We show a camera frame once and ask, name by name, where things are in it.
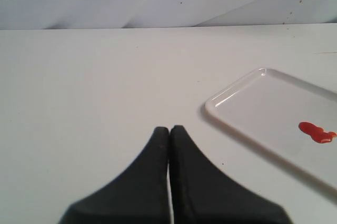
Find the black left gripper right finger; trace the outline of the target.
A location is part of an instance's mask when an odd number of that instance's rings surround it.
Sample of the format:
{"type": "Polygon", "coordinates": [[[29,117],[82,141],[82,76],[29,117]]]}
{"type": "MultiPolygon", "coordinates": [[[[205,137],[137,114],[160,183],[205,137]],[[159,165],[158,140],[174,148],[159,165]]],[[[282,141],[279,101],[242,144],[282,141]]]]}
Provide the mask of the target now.
{"type": "Polygon", "coordinates": [[[183,126],[170,132],[175,223],[291,223],[279,205],[232,180],[200,151],[183,126]]]}

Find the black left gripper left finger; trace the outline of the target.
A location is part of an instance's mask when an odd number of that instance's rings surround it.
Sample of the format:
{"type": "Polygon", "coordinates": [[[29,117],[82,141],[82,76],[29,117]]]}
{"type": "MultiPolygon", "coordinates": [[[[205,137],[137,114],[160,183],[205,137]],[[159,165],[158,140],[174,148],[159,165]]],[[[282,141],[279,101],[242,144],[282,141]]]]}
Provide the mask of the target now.
{"type": "Polygon", "coordinates": [[[144,149],[113,181],[71,204],[60,223],[170,223],[169,130],[156,127],[144,149]]]}

